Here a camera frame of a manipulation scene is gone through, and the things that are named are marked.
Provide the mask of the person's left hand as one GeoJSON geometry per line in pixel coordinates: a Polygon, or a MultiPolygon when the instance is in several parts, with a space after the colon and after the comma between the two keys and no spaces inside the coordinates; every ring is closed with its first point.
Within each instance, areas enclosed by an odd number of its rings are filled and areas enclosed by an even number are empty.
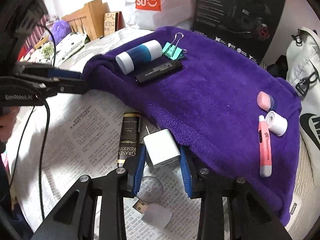
{"type": "Polygon", "coordinates": [[[6,143],[12,135],[13,127],[16,123],[17,115],[20,108],[14,107],[1,107],[1,119],[0,119],[0,140],[1,140],[1,153],[6,149],[6,143]]]}

